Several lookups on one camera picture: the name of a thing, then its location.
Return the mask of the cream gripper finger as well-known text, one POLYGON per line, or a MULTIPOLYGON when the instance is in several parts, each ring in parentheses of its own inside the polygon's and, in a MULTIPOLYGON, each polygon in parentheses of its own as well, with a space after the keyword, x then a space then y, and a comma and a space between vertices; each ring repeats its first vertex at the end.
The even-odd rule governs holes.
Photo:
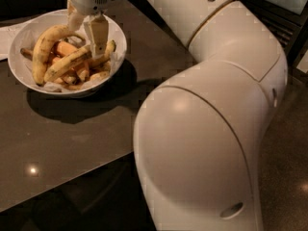
POLYGON ((105 53, 109 34, 109 22, 103 13, 90 15, 84 22, 84 29, 90 41, 90 51, 94 58, 105 53))
POLYGON ((67 25, 70 31, 80 29, 85 16, 77 11, 71 0, 67 0, 67 25))

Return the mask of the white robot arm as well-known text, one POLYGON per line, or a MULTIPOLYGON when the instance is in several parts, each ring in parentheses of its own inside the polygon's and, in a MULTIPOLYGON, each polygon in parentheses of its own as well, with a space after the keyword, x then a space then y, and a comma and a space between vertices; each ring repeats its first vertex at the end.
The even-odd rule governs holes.
POLYGON ((239 0, 147 0, 196 64, 142 103, 141 187, 157 231, 263 231, 259 147, 287 85, 285 53, 239 0))

